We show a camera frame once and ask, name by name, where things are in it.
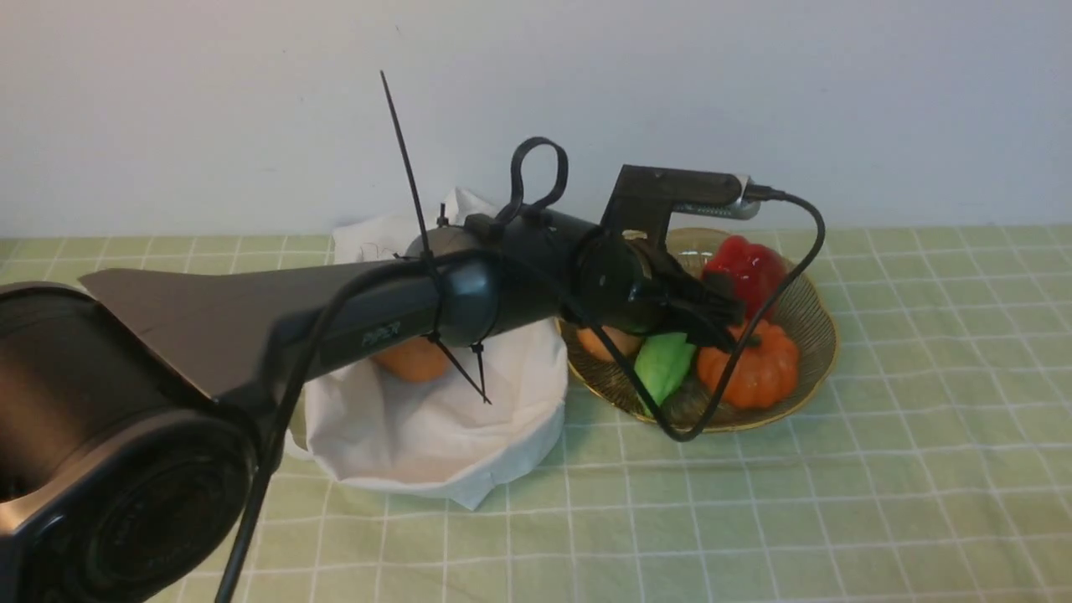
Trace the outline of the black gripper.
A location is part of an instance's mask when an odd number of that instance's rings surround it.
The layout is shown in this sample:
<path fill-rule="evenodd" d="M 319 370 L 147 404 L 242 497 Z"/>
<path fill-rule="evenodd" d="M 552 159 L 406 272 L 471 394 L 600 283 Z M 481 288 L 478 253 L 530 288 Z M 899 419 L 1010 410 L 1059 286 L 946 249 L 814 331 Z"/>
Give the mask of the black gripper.
<path fill-rule="evenodd" d="M 643 238 L 597 229 L 574 245 L 574 326 L 596 324 L 632 336 L 682 333 L 687 343 L 730 353 L 745 320 L 732 277 L 693 277 Z"/>

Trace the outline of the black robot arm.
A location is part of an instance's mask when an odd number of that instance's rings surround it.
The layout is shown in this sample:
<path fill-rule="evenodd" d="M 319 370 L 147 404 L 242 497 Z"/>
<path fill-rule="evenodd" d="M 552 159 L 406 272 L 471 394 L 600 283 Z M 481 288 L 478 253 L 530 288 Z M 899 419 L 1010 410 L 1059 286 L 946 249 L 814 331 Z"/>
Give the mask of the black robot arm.
<path fill-rule="evenodd" d="M 229 602 L 303 385 L 386 348 L 551 317 L 732 348 L 744 313 L 662 241 L 550 210 L 440 223 L 375 262 L 4 286 L 3 600 L 146 602 L 234 532 Z"/>

